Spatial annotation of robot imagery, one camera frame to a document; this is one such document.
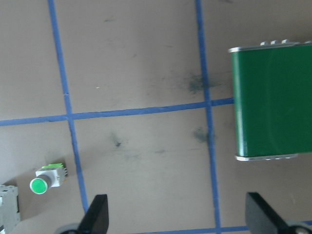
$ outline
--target green push button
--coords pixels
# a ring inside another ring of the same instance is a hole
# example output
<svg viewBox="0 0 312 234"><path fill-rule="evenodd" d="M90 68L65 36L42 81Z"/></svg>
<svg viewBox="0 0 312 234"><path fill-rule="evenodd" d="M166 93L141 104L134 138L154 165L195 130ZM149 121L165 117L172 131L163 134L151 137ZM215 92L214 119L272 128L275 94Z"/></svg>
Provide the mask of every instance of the green push button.
<svg viewBox="0 0 312 234"><path fill-rule="evenodd" d="M30 182L30 189L36 194L43 194L48 190L48 184L43 179L35 178Z"/></svg>

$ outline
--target blue tape line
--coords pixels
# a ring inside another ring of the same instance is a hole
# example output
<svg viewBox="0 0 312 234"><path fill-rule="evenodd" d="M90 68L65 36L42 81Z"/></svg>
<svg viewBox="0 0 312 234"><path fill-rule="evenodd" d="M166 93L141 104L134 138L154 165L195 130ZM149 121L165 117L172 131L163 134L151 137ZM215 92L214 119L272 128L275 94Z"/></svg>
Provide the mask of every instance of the blue tape line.
<svg viewBox="0 0 312 234"><path fill-rule="evenodd" d="M233 104L233 98L212 100L211 103L212 103L212 106ZM157 113L164 113L164 112L192 110L192 109L199 109L199 108L205 108L205 107L206 107L206 102L196 102L196 103L188 103L188 104L173 105L173 106L148 107L148 108L142 108L142 109L127 109L127 110L103 111L103 112L85 112L85 113L75 113L71 115L18 118L18 119L0 120L0 126L65 121L65 120L68 120L67 116L71 116L72 119L134 116L134 115L147 115L147 114L157 114Z"/></svg>
<svg viewBox="0 0 312 234"><path fill-rule="evenodd" d="M212 106L222 106L222 105L229 105L229 104L234 104L234 98L233 97L211 101Z"/></svg>
<svg viewBox="0 0 312 234"><path fill-rule="evenodd" d="M155 233L137 233L137 234L204 234L204 233L215 233L215 228L166 231L166 232L155 232Z"/></svg>
<svg viewBox="0 0 312 234"><path fill-rule="evenodd" d="M58 69L59 69L59 75L60 75L60 79L62 83L66 113L71 114L72 107L70 104L66 70L65 70L64 59L63 59L62 45L61 45L60 37L59 37L59 27L58 27L58 21L57 21L57 16L56 16L55 7L54 7L54 0L48 0L48 5L49 5L49 12L50 12L50 19L51 19L51 26L52 26L52 32L53 32L53 37L54 37L55 49L56 49L56 53L58 57Z"/></svg>
<svg viewBox="0 0 312 234"><path fill-rule="evenodd" d="M312 220L309 220L309 221L302 221L303 223L307 224L307 225L312 225Z"/></svg>
<svg viewBox="0 0 312 234"><path fill-rule="evenodd" d="M48 0L48 5L49 5L49 12L50 12L50 19L51 19L55 49L56 49L57 57L58 57L58 68L59 68L59 74L60 74L60 79L61 79L62 89L63 89L63 94L64 94L64 102L65 102L65 107L66 107L66 113L68 116L68 125L69 125L69 130L70 130L70 134L72 138L74 160L76 164L76 173L77 173L77 178L78 178L80 197L81 197L82 207L84 209L84 212L86 213L88 210L88 200L87 200L87 195L86 195L86 190L85 190L85 185L84 185L84 180L83 180L83 175L82 175L82 170L81 170L81 163L80 163L79 151L78 151L78 146L77 146L77 137L76 137L74 120L71 117L72 107L70 104L66 70L65 70L65 65L64 65L62 46L61 46L60 37L59 37L59 28L58 28L58 22L57 22L55 7L54 7L54 0Z"/></svg>
<svg viewBox="0 0 312 234"><path fill-rule="evenodd" d="M31 124L31 123L45 123L45 122L58 122L58 121L65 121L67 119L68 119L67 115L9 119L9 120L0 120L0 126Z"/></svg>
<svg viewBox="0 0 312 234"><path fill-rule="evenodd" d="M85 213L88 211L88 199L86 194L86 188L84 185L84 179L81 169L81 163L80 163L80 157L79 157L79 151L78 151L78 145L77 145L77 137L76 137L76 131L75 131L75 124L74 121L70 118L68 120L69 130L72 137L72 145L73 145L73 151L74 151L74 157L75 157L75 164L76 164L76 173L78 178L78 184L79 184L79 190L80 190L80 197L82 202L82 207Z"/></svg>
<svg viewBox="0 0 312 234"><path fill-rule="evenodd" d="M209 80L208 80L208 70L206 62L206 48L205 48L205 33L204 33L204 23L202 16L202 6L201 0L195 0L196 6L196 19L198 25L198 45L199 45L199 55L200 55L200 65L201 65L201 74L203 77L204 84L204 97L207 103L206 107L206 117L208 125L208 136L209 136L209 155L210 155L210 176L213 192L213 203L214 203L214 219L215 219L215 228L216 233L220 234L221 223L220 223L220 211L219 211L219 195L218 195L218 186L217 186L217 177L216 177L216 162L215 162L215 143L214 143L214 125L213 125L213 116L212 116L212 104L209 94Z"/></svg>
<svg viewBox="0 0 312 234"><path fill-rule="evenodd" d="M117 117L117 116L134 116L134 115L147 115L173 111L183 111L190 109L204 108L205 102L181 104L174 106L163 107L148 107L143 109L127 109L119 111L103 111L103 112L88 112L72 114L73 119L86 119L86 118L99 118L99 117Z"/></svg>
<svg viewBox="0 0 312 234"><path fill-rule="evenodd" d="M229 232L243 232L243 231L248 231L247 226L239 226L239 227L225 227L221 228L221 231L223 233L229 233Z"/></svg>

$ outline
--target green metal case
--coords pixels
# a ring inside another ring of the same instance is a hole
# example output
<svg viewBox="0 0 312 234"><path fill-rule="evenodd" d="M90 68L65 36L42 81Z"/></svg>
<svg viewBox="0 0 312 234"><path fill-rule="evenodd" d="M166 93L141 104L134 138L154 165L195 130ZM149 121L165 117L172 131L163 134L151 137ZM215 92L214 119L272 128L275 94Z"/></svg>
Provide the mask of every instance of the green metal case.
<svg viewBox="0 0 312 234"><path fill-rule="evenodd" d="M312 152L312 44L276 41L232 55L238 160Z"/></svg>

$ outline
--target dark stain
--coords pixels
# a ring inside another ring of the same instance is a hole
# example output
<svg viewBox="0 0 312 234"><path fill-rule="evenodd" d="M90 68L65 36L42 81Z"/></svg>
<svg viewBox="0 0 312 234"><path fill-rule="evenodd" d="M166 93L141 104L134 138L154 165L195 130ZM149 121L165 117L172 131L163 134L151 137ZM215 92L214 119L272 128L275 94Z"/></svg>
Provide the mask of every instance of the dark stain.
<svg viewBox="0 0 312 234"><path fill-rule="evenodd" d="M106 20L104 20L105 23L107 23L107 22L113 22L113 21L115 21L114 16L110 16L110 17L108 17Z"/></svg>
<svg viewBox="0 0 312 234"><path fill-rule="evenodd" d="M158 151L155 151L156 154L163 154L164 152L166 152L165 150L158 150Z"/></svg>
<svg viewBox="0 0 312 234"><path fill-rule="evenodd" d="M196 94L204 89L202 76L191 76L189 79L189 91Z"/></svg>
<svg viewBox="0 0 312 234"><path fill-rule="evenodd" d="M220 2L225 2L225 3L233 3L232 0L219 0Z"/></svg>
<svg viewBox="0 0 312 234"><path fill-rule="evenodd" d="M193 132L193 136L197 139L199 143L204 143L208 141L208 134L206 133L206 131L204 131L202 127L197 128Z"/></svg>
<svg viewBox="0 0 312 234"><path fill-rule="evenodd" d="M119 139L119 137L116 136L115 133L111 133L110 140L115 144L117 148L121 146L121 140Z"/></svg>

